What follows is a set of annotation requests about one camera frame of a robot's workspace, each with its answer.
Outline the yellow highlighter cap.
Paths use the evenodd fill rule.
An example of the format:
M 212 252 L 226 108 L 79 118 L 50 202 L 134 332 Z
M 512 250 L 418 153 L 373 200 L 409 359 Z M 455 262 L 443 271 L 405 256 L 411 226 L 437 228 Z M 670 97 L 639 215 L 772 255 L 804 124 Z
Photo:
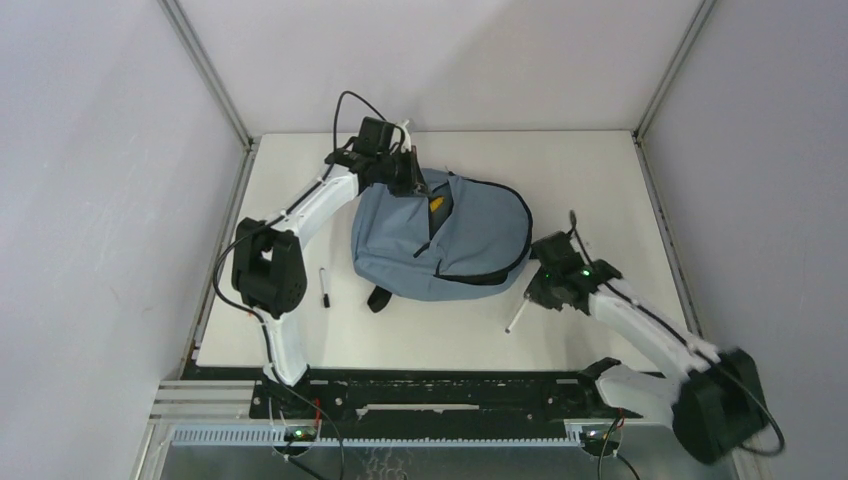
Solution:
M 431 198 L 429 200 L 429 203 L 428 203 L 429 211 L 431 213 L 436 212 L 444 204 L 444 201 L 445 201 L 444 196 L 437 196 L 437 197 Z

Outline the white marker black cap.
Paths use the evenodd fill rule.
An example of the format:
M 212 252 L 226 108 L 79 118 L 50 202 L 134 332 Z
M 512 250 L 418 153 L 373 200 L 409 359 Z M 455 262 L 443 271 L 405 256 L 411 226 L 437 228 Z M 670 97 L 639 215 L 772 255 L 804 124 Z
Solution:
M 319 268 L 319 280 L 321 286 L 322 305 L 325 309 L 329 309 L 331 306 L 329 282 L 327 270 L 324 267 Z

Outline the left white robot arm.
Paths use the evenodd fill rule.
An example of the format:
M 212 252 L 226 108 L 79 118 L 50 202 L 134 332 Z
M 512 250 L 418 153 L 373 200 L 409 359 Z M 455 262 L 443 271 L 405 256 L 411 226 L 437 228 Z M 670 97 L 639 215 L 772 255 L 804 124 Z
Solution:
M 324 168 L 279 212 L 245 218 L 228 248 L 237 308 L 260 321 L 266 337 L 268 376 L 280 383 L 274 404 L 290 417 L 311 407 L 311 388 L 300 380 L 308 362 L 295 317 L 307 292 L 304 249 L 321 227 L 367 188 L 384 185 L 395 197 L 430 193 L 408 123 L 366 117 L 357 135 L 334 149 Z

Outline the white marker purple cap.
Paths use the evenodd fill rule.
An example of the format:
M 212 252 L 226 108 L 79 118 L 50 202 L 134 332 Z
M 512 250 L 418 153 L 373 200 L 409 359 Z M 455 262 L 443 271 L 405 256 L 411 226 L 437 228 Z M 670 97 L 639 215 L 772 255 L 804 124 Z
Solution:
M 519 305 L 519 307 L 518 307 L 518 309 L 516 310 L 515 314 L 513 315 L 513 317 L 512 317 L 512 319 L 511 319 L 510 323 L 509 323 L 509 324 L 506 326 L 506 328 L 504 329 L 504 332 L 505 332 L 506 334 L 511 334 L 511 333 L 512 333 L 512 331 L 515 329 L 516 325 L 518 324 L 518 322 L 519 322 L 519 321 L 520 321 L 520 319 L 522 318 L 522 315 L 524 314 L 524 311 L 526 310 L 526 308 L 527 308 L 527 306 L 529 305 L 529 303 L 530 303 L 530 300 L 529 300 L 528 298 L 525 298 L 525 299 L 521 302 L 521 304 Z

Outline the blue-grey student backpack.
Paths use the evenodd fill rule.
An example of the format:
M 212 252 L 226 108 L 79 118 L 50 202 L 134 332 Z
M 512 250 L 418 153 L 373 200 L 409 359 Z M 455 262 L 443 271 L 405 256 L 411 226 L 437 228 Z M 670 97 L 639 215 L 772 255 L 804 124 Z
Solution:
M 395 197 L 377 184 L 360 197 L 351 233 L 355 273 L 372 283 L 369 309 L 395 297 L 422 302 L 501 294 L 530 257 L 533 214 L 513 188 L 426 169 L 427 197 Z M 429 211 L 431 198 L 444 204 Z

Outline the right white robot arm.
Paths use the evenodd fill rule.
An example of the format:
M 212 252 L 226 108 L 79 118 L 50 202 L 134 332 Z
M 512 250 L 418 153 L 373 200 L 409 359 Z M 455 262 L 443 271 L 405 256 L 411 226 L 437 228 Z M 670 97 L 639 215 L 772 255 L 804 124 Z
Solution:
M 747 352 L 722 350 L 675 324 L 618 269 L 590 258 L 575 230 L 557 231 L 528 250 L 539 263 L 525 291 L 529 302 L 557 311 L 570 307 L 606 325 L 659 371 L 642 373 L 611 357 L 596 361 L 580 373 L 584 412 L 602 416 L 615 408 L 663 425 L 702 464 L 776 428 Z

